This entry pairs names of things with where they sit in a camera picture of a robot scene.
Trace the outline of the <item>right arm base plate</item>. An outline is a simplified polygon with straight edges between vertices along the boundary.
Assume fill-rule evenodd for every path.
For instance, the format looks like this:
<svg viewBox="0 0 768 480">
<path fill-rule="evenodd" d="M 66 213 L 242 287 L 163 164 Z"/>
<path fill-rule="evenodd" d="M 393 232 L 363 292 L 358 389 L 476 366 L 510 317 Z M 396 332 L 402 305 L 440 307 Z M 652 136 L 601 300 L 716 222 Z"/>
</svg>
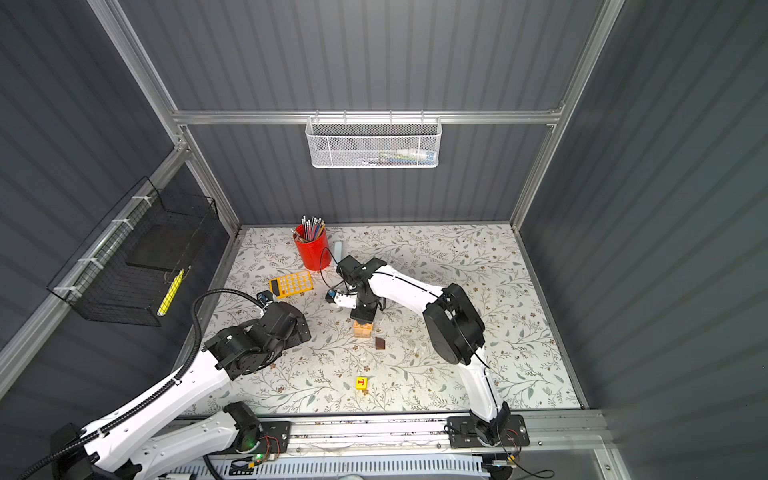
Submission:
<svg viewBox="0 0 768 480">
<path fill-rule="evenodd" d="M 505 447 L 519 449 L 530 445 L 528 429 L 521 415 L 510 415 L 503 422 L 493 424 L 472 415 L 451 416 L 446 420 L 444 432 L 450 446 L 455 449 Z"/>
</svg>

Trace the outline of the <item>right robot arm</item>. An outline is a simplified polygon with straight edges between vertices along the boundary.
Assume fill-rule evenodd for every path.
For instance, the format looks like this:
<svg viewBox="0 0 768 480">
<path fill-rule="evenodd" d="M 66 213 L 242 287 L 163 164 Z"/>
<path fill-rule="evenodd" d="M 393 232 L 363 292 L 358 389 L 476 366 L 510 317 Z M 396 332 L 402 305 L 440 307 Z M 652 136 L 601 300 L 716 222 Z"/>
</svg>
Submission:
<svg viewBox="0 0 768 480">
<path fill-rule="evenodd" d="M 486 359 L 485 324 L 464 289 L 455 283 L 438 287 L 421 282 L 378 258 L 363 264 L 346 256 L 336 272 L 349 291 L 331 289 L 326 300 L 348 308 L 353 320 L 371 324 L 387 301 L 423 318 L 434 351 L 459 369 L 478 438 L 489 446 L 499 444 L 511 411 Z"/>
</svg>

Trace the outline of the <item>picture domino block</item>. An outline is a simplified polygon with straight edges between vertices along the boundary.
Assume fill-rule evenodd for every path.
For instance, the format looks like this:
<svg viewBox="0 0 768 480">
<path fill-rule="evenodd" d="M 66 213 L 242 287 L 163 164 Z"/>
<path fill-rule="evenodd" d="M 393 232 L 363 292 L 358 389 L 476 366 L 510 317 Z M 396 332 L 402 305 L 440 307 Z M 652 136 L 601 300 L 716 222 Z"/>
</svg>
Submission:
<svg viewBox="0 0 768 480">
<path fill-rule="evenodd" d="M 372 323 L 353 322 L 353 335 L 355 338 L 370 338 L 373 332 Z"/>
</svg>

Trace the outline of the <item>yellow letter cube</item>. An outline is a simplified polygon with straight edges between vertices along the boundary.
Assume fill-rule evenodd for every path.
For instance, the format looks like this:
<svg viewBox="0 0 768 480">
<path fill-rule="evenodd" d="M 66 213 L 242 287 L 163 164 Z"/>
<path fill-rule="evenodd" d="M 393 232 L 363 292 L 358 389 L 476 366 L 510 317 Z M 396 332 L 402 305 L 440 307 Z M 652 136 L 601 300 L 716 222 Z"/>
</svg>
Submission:
<svg viewBox="0 0 768 480">
<path fill-rule="evenodd" d="M 355 388 L 359 391 L 367 391 L 369 385 L 369 379 L 364 376 L 356 378 Z"/>
</svg>

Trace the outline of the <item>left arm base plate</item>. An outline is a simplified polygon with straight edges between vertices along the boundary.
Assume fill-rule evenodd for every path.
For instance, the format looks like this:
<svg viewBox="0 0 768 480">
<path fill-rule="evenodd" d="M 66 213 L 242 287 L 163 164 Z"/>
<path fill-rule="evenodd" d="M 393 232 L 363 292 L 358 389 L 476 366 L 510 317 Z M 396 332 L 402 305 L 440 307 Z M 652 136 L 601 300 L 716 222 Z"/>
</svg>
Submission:
<svg viewBox="0 0 768 480">
<path fill-rule="evenodd" d="M 265 457 L 279 455 L 287 450 L 292 424 L 287 421 L 262 422 L 238 434 L 234 449 L 241 454 Z"/>
</svg>

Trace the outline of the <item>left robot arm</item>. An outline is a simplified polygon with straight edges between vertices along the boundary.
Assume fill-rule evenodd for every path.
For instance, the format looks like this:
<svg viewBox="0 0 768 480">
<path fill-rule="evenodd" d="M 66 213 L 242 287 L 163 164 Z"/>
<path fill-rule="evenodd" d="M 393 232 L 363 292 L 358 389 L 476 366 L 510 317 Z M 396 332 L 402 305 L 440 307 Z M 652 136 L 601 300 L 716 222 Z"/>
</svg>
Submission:
<svg viewBox="0 0 768 480">
<path fill-rule="evenodd" d="M 170 433 L 162 430 L 197 401 L 231 381 L 271 366 L 311 338 L 304 315 L 269 301 L 260 318 L 219 331 L 187 367 L 90 424 L 67 425 L 52 438 L 56 479 L 155 479 L 205 455 L 233 449 L 264 453 L 271 436 L 238 401 Z"/>
</svg>

